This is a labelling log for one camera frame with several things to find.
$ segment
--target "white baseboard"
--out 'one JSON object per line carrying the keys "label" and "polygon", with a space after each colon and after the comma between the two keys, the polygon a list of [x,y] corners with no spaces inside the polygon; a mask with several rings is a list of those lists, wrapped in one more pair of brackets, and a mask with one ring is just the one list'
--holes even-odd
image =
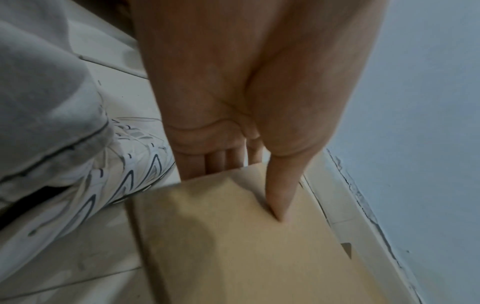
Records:
{"label": "white baseboard", "polygon": [[355,247],[389,302],[419,304],[382,231],[367,218],[330,155],[317,155],[304,176],[339,242]]}

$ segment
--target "pant leg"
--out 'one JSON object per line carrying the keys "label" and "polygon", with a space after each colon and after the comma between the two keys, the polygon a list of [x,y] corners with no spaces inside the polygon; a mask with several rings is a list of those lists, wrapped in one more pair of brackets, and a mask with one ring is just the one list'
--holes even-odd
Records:
{"label": "pant leg", "polygon": [[113,131],[57,0],[0,2],[0,209],[85,163]]}

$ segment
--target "sneaker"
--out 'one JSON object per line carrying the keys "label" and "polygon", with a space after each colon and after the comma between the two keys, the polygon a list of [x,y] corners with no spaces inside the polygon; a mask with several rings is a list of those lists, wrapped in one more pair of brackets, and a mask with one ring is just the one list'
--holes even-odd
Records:
{"label": "sneaker", "polygon": [[134,123],[151,125],[155,121],[111,120],[115,136],[110,145],[89,163],[49,183],[53,189],[64,189],[61,193],[0,230],[0,281],[100,209],[149,189],[169,172],[174,158],[167,142],[134,127]]}

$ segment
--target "white sneaker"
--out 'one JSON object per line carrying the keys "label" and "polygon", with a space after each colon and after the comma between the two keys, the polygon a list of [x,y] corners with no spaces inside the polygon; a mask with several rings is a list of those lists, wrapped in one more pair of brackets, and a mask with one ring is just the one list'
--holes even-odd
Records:
{"label": "white sneaker", "polygon": [[154,120],[111,121],[115,129],[112,143],[88,164],[52,181],[56,187],[71,185],[72,180],[75,184],[0,230],[0,281],[103,207],[147,190],[173,167],[167,142],[131,124],[148,125]]}

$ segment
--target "white wall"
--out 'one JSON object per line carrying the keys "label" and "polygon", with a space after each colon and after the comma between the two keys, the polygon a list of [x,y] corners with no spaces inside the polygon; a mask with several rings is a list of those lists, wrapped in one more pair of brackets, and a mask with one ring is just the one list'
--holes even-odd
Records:
{"label": "white wall", "polygon": [[480,1],[393,1],[328,148],[425,303],[480,303]]}

